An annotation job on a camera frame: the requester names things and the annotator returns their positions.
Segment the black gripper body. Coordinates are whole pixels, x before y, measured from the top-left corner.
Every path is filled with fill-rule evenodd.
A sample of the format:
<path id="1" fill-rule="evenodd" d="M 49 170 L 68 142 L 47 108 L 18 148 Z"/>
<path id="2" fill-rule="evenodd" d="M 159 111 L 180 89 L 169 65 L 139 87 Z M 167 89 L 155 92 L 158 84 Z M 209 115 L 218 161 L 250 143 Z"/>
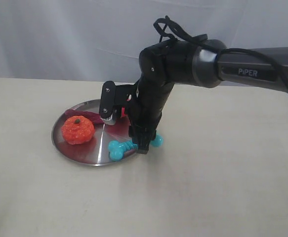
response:
<path id="1" fill-rule="evenodd" d="M 134 98 L 126 107 L 130 121 L 128 134 L 131 138 L 148 133 L 152 138 L 156 136 L 156 130 L 162 117 L 162 110 L 174 87 L 173 82 L 159 85 L 140 78 L 135 84 Z"/>

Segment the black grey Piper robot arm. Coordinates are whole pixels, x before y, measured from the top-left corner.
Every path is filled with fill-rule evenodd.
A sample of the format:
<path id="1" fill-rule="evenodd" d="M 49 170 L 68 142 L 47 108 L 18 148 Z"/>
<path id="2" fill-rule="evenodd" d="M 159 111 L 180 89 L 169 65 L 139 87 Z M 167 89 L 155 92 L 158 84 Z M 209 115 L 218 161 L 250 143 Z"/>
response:
<path id="1" fill-rule="evenodd" d="M 215 39 L 204 46 L 167 40 L 142 50 L 139 66 L 141 77 L 127 113 L 129 135 L 140 154 L 148 152 L 176 83 L 214 88 L 230 81 L 288 93 L 288 47 L 245 51 L 227 49 Z"/>

